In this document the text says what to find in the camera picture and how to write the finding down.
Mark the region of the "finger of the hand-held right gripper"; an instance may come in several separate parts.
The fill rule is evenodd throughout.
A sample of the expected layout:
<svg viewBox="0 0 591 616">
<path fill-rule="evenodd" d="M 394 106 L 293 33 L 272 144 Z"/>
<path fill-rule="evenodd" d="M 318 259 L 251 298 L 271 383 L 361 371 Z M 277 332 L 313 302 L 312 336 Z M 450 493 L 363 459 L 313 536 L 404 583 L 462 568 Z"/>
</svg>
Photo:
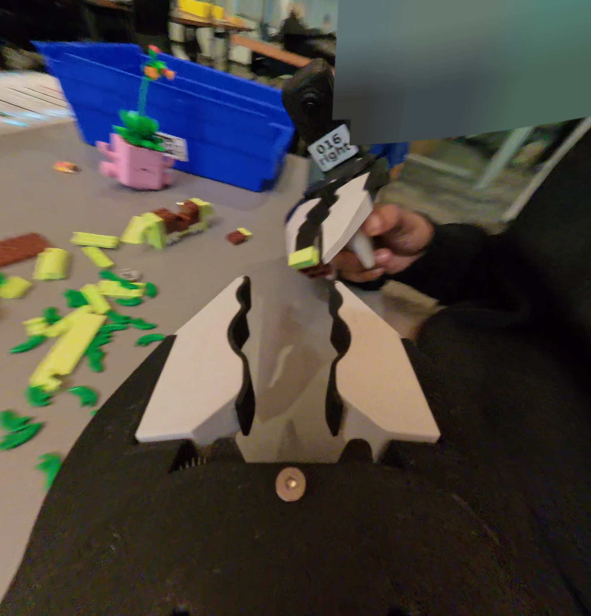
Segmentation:
<svg viewBox="0 0 591 616">
<path fill-rule="evenodd" d="M 309 246 L 319 249 L 322 262 L 329 262 L 327 221 L 332 213 L 334 195 L 302 198 L 285 218 L 285 246 L 290 253 Z"/>
<path fill-rule="evenodd" d="M 369 173 L 361 174 L 338 188 L 329 214 L 321 227 L 321 262 L 329 264 L 344 248 L 350 248 L 362 265 L 374 264 L 374 249 L 362 226 L 373 209 L 367 189 Z"/>
</svg>

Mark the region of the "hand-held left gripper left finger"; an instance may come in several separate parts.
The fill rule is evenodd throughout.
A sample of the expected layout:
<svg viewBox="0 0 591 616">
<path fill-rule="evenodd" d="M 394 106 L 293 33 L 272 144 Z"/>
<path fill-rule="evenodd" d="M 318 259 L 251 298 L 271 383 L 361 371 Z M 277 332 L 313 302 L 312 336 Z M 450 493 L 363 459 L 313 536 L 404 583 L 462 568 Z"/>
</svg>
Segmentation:
<svg viewBox="0 0 591 616">
<path fill-rule="evenodd" d="M 242 348 L 250 335 L 251 305 L 250 279 L 237 277 L 177 330 L 137 442 L 188 440 L 206 447 L 250 434 L 255 393 Z"/>
</svg>

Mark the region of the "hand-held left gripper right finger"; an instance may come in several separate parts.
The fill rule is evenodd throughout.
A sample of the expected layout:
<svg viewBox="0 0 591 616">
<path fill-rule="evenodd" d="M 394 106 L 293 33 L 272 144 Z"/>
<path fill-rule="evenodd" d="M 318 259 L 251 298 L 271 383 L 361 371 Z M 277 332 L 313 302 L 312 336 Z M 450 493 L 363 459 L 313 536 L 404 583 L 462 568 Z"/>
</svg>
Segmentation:
<svg viewBox="0 0 591 616">
<path fill-rule="evenodd" d="M 329 313 L 336 352 L 326 392 L 330 434 L 366 442 L 374 460 L 391 442 L 436 444 L 439 427 L 398 332 L 339 281 Z"/>
</svg>

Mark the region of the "brown lime brick build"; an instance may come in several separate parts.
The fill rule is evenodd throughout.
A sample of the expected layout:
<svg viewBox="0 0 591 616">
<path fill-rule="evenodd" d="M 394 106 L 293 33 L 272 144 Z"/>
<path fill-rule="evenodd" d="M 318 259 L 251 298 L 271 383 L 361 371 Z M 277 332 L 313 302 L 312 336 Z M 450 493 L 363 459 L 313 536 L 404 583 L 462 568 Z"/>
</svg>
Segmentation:
<svg viewBox="0 0 591 616">
<path fill-rule="evenodd" d="M 212 203 L 191 198 L 176 206 L 177 211 L 160 208 L 132 217 L 120 236 L 120 242 L 146 244 L 155 250 L 163 250 L 187 235 L 208 230 L 214 216 Z"/>
</svg>

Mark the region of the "person's right hand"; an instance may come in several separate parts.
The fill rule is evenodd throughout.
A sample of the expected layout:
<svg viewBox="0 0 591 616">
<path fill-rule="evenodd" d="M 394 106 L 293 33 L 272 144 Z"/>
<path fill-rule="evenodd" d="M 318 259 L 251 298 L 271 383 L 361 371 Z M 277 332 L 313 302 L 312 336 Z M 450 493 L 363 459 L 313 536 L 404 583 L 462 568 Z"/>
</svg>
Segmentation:
<svg viewBox="0 0 591 616">
<path fill-rule="evenodd" d="M 357 255 L 343 250 L 331 266 L 344 281 L 364 283 L 402 273 L 424 255 L 435 229 L 430 220 L 417 212 L 397 204 L 383 204 L 375 207 L 361 232 L 375 246 L 376 265 L 366 269 Z"/>
</svg>

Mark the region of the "blue plastic bin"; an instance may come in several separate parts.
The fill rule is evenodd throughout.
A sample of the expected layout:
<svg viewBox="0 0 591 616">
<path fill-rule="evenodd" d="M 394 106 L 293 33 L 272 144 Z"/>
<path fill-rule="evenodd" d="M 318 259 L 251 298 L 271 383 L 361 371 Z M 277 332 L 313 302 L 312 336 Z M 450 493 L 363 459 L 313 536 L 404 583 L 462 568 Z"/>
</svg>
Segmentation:
<svg viewBox="0 0 591 616">
<path fill-rule="evenodd" d="M 135 44 L 33 41 L 85 143 L 107 141 L 119 112 L 134 110 L 148 55 Z M 150 83 L 146 112 L 178 147 L 175 168 L 252 192 L 270 189 L 294 125 L 281 91 L 230 73 L 159 56 L 176 75 Z"/>
</svg>

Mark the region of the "scattered lime bricks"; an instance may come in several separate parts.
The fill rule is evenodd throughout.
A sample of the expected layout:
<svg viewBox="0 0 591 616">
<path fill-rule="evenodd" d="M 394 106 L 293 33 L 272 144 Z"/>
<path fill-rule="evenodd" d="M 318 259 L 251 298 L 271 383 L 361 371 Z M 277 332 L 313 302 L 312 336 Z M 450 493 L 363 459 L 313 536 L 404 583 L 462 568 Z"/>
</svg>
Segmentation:
<svg viewBox="0 0 591 616">
<path fill-rule="evenodd" d="M 22 323 L 24 340 L 7 349 L 7 355 L 17 356 L 46 348 L 29 376 L 26 393 L 30 405 L 48 405 L 84 357 L 92 371 L 102 372 L 102 347 L 110 342 L 113 331 L 155 328 L 153 323 L 120 313 L 117 306 L 141 305 L 146 299 L 156 297 L 157 287 L 116 273 L 113 258 L 107 254 L 121 244 L 145 243 L 148 227 L 144 224 L 135 227 L 137 222 L 141 222 L 140 217 L 133 218 L 132 226 L 122 236 L 72 234 L 71 243 L 81 249 L 97 270 L 94 280 L 79 289 L 64 289 L 62 297 L 68 312 L 60 313 L 58 306 L 45 307 L 40 315 Z"/>
</svg>

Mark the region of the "wooden edged desk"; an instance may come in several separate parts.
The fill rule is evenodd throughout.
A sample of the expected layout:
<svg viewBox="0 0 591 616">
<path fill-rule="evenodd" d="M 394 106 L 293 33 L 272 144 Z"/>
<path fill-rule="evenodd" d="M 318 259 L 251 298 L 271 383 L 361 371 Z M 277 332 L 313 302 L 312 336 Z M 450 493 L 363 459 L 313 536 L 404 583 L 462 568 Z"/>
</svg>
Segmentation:
<svg viewBox="0 0 591 616">
<path fill-rule="evenodd" d="M 171 23 L 183 27 L 210 28 L 212 30 L 224 30 L 229 35 L 231 46 L 243 47 L 251 52 L 278 60 L 282 63 L 297 68 L 302 68 L 312 62 L 311 58 L 303 57 L 277 47 L 268 42 L 257 41 L 243 36 L 243 33 L 252 32 L 252 28 L 247 27 L 241 19 L 215 20 L 197 17 L 182 11 L 173 11 L 169 18 Z"/>
</svg>

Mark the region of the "white printed label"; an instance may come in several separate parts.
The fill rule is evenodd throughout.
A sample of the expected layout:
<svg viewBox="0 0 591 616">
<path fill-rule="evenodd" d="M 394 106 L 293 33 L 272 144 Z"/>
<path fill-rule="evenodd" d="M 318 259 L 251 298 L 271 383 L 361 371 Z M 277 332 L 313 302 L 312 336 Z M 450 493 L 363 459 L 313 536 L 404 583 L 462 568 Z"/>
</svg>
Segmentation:
<svg viewBox="0 0 591 616">
<path fill-rule="evenodd" d="M 189 161 L 188 144 L 184 138 L 166 133 L 157 133 L 157 136 L 161 139 L 166 156 L 179 162 Z"/>
</svg>

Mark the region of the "white table leg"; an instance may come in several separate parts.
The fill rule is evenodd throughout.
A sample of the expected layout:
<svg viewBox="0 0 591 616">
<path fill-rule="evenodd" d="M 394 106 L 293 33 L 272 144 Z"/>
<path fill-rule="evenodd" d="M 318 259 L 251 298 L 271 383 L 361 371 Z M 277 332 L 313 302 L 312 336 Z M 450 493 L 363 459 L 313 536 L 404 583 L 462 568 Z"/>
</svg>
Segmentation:
<svg viewBox="0 0 591 616">
<path fill-rule="evenodd" d="M 482 174 L 473 186 L 473 191 L 482 192 L 500 175 L 507 165 L 513 160 L 520 148 L 526 143 L 535 127 L 521 127 L 509 132 L 499 150 L 494 154 L 490 162 L 484 168 Z M 591 116 L 586 117 L 577 124 L 569 136 L 555 149 L 551 158 L 533 176 L 530 183 L 514 199 L 509 209 L 501 216 L 501 222 L 509 223 L 519 215 L 530 198 L 536 193 L 541 184 L 547 179 L 556 166 L 573 150 L 577 143 L 591 130 Z"/>
</svg>

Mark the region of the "pink brick pot with plant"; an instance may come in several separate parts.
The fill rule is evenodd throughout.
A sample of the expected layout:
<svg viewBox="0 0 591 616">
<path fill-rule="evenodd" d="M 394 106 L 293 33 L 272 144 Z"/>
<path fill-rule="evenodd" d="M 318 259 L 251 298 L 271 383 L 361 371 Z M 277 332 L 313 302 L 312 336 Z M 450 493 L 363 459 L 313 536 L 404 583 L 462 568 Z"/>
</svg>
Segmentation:
<svg viewBox="0 0 591 616">
<path fill-rule="evenodd" d="M 108 142 L 97 141 L 96 148 L 105 157 L 99 163 L 103 176 L 129 189 L 157 191 L 173 183 L 174 162 L 159 135 L 158 121 L 145 111 L 147 95 L 151 83 L 160 79 L 172 81 L 176 73 L 160 59 L 157 46 L 150 45 L 147 55 L 136 108 L 121 110 L 120 125 L 112 127 Z"/>
</svg>

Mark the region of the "yellow plastic bin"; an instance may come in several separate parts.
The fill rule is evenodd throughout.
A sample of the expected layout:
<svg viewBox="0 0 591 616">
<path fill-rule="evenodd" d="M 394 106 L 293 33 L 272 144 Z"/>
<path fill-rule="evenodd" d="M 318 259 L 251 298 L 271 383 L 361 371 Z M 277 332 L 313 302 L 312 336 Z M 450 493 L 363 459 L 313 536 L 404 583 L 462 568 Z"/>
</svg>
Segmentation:
<svg viewBox="0 0 591 616">
<path fill-rule="evenodd" d="M 177 1 L 177 7 L 181 12 L 198 19 L 215 21 L 225 18 L 224 7 L 207 1 Z"/>
</svg>

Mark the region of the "brown studded baseplate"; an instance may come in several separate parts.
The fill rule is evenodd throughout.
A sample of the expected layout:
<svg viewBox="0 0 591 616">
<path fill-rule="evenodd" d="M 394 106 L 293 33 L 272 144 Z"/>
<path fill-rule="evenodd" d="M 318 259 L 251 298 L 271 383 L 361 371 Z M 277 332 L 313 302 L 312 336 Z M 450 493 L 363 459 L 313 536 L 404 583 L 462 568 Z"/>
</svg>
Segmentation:
<svg viewBox="0 0 591 616">
<path fill-rule="evenodd" d="M 47 248 L 51 248 L 51 243 L 37 233 L 0 240 L 0 269 L 35 258 Z"/>
</svg>

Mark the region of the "white printed sheet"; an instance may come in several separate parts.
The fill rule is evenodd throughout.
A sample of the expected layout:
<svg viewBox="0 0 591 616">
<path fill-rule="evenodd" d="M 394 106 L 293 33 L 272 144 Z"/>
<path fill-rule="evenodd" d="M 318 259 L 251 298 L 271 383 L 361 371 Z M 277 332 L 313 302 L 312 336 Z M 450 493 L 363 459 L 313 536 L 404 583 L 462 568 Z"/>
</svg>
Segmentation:
<svg viewBox="0 0 591 616">
<path fill-rule="evenodd" d="M 48 73 L 0 72 L 0 136 L 74 121 L 57 78 Z"/>
</svg>

